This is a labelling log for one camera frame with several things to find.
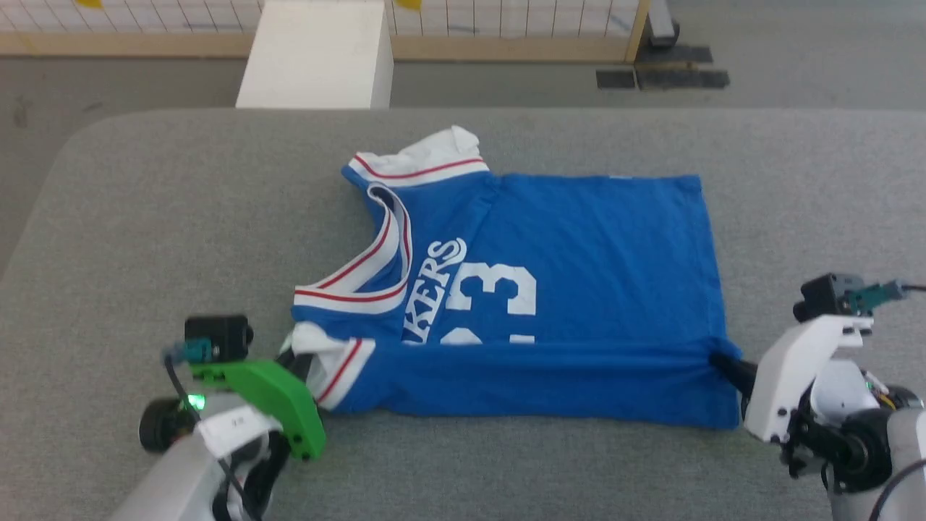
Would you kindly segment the left white paper label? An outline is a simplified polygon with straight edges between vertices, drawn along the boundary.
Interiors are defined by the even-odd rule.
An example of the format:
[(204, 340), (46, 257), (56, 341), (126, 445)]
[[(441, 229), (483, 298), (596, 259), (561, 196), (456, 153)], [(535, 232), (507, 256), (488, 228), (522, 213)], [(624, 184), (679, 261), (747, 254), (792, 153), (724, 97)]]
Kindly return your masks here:
[(246, 404), (199, 421), (195, 431), (209, 453), (223, 459), (276, 426), (275, 421)]

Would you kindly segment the long black floor plate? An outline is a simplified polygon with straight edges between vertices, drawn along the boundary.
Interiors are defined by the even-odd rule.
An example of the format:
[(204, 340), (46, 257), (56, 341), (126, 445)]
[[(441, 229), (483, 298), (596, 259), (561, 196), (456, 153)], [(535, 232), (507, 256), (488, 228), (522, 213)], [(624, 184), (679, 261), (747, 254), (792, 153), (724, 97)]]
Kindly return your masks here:
[(731, 83), (727, 70), (636, 69), (642, 91), (722, 90)]

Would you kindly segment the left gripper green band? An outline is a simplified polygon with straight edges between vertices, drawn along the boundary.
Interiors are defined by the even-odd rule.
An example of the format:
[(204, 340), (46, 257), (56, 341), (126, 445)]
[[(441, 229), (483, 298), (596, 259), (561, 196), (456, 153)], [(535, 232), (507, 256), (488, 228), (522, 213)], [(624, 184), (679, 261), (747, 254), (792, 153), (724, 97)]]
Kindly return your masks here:
[(225, 386), (266, 418), (281, 426), (292, 455), (315, 459), (326, 447), (326, 433), (310, 390), (305, 385), (311, 354), (287, 347), (275, 360), (238, 360), (191, 365), (191, 373), (208, 385)]

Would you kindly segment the lemon print tiled partition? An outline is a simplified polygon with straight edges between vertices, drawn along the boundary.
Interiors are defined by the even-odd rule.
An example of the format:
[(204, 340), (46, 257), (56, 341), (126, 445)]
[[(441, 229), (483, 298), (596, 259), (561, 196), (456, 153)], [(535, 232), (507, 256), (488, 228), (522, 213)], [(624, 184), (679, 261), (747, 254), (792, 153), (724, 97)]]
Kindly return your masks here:
[(657, 0), (0, 0), (0, 56), (631, 63)]

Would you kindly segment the dark floor plate under foot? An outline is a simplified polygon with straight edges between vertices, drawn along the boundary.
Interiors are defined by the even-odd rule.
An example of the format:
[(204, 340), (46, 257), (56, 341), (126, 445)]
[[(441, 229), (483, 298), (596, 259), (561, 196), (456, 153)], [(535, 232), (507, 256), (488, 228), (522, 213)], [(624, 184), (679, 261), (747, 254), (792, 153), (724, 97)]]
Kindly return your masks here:
[(636, 64), (712, 64), (713, 53), (709, 46), (676, 44), (672, 47), (645, 47), (639, 50)]

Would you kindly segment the blue basketball jersey white trim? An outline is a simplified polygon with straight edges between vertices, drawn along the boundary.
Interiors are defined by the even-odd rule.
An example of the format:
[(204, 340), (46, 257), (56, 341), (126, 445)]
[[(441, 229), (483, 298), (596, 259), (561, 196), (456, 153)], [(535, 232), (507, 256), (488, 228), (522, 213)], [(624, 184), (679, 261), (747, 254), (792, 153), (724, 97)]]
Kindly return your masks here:
[(344, 166), (376, 234), (295, 287), (282, 346), (317, 405), (737, 428), (700, 179), (494, 174), (479, 144), (452, 126)]

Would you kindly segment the grey partition foot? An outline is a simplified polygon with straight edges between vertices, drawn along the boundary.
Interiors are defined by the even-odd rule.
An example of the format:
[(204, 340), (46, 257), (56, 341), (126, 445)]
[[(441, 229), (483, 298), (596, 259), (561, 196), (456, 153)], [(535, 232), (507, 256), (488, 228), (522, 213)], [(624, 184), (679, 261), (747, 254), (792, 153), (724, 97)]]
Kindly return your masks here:
[(647, 23), (653, 48), (671, 48), (678, 42), (680, 25), (671, 16), (668, 0), (650, 0)]

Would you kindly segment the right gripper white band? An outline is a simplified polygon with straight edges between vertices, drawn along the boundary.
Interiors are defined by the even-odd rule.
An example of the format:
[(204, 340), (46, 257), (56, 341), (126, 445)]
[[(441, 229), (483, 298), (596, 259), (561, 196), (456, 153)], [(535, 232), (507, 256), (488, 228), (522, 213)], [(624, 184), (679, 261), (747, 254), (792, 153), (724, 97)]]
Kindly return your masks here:
[(860, 349), (871, 317), (822, 315), (788, 329), (757, 364), (722, 352), (709, 363), (749, 405), (744, 428), (781, 449), (793, 477), (828, 464), (847, 473), (863, 471), (870, 448), (847, 429), (850, 417), (879, 407), (870, 383), (838, 350)]

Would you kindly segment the white box pedestal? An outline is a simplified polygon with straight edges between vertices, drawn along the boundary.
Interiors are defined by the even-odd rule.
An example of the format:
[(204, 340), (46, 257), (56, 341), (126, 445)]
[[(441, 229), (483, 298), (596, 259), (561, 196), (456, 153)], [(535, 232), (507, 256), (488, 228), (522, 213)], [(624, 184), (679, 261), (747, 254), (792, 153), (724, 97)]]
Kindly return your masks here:
[(387, 109), (394, 58), (383, 0), (267, 0), (238, 109)]

